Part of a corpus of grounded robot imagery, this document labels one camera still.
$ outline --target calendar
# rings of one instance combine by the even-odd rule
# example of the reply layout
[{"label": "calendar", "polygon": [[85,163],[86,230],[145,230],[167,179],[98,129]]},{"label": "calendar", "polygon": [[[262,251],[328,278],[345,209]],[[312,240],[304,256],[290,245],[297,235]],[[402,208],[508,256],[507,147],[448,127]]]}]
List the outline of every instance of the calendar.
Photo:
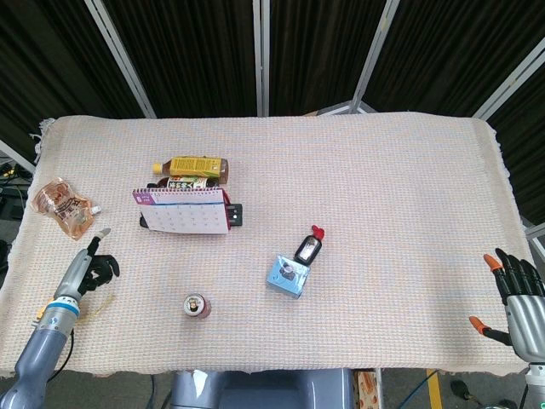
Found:
[{"label": "calendar", "polygon": [[133,197],[150,230],[170,233],[226,234],[223,189],[137,189]]}]

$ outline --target orange fingertip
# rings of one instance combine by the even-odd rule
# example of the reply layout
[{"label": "orange fingertip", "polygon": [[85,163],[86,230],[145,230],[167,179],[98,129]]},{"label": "orange fingertip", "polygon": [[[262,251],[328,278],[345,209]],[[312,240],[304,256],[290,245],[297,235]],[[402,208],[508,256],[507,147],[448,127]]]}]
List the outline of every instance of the orange fingertip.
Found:
[{"label": "orange fingertip", "polygon": [[485,254],[485,262],[488,264],[488,267],[490,267],[491,271],[497,270],[499,268],[503,268],[503,265],[501,265],[493,256],[490,254]]},{"label": "orange fingertip", "polygon": [[489,330],[490,327],[483,324],[483,321],[479,320],[477,317],[471,316],[469,317],[469,322],[471,322],[471,325],[473,325],[473,328],[475,328],[480,335],[484,335],[485,330]]}]

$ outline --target yellow bottle label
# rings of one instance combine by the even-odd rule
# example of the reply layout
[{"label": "yellow bottle label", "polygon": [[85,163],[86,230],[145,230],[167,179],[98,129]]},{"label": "yellow bottle label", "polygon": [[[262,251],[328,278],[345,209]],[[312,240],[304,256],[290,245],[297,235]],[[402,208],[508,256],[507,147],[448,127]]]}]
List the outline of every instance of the yellow bottle label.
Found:
[{"label": "yellow bottle label", "polygon": [[172,176],[220,177],[221,158],[194,158],[191,156],[172,158]]}]

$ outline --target bottle label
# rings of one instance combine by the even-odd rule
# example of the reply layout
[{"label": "bottle label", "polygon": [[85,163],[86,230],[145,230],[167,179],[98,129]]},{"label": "bottle label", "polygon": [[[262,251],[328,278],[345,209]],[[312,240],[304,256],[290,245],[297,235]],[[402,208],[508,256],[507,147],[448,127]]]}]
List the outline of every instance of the bottle label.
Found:
[{"label": "bottle label", "polygon": [[173,176],[220,177],[221,158],[172,158],[170,174]]},{"label": "bottle label", "polygon": [[303,250],[301,250],[301,253],[299,253],[299,257],[303,260],[308,260],[308,258],[314,253],[314,250],[316,250],[317,245],[318,241],[314,237],[311,237],[305,243]]},{"label": "bottle label", "polygon": [[197,176],[171,176],[167,181],[167,187],[170,189],[205,189],[205,177]]}]

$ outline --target tablecloth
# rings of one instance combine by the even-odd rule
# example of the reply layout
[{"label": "tablecloth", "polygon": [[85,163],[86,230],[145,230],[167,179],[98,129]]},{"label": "tablecloth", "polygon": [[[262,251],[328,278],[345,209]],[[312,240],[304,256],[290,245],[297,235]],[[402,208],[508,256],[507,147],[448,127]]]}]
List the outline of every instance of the tablecloth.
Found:
[{"label": "tablecloth", "polygon": [[[132,190],[158,179],[153,163],[177,155],[228,159],[242,227],[202,236],[139,226]],[[57,176],[103,211],[77,242],[26,209],[0,292],[2,373],[71,259],[105,227],[100,253],[117,258],[121,276],[84,297],[89,315],[67,369],[525,365],[468,321],[477,314],[507,328],[483,253],[501,246],[530,257],[495,132],[478,119],[65,117],[44,132],[29,196]],[[325,230],[323,248],[295,300],[267,287],[266,274],[313,224]],[[191,292],[209,299],[208,318],[184,315]]]}]

